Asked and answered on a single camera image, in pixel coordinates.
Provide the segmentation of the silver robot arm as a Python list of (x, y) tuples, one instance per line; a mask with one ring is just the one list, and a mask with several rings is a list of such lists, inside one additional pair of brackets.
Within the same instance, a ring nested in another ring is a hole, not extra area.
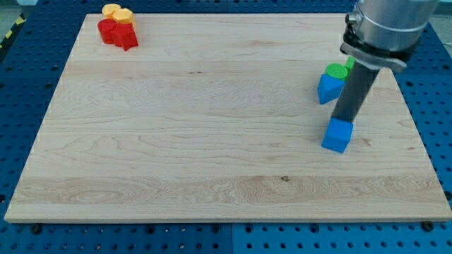
[(357, 0), (340, 50), (367, 68), (403, 72), (438, 0)]

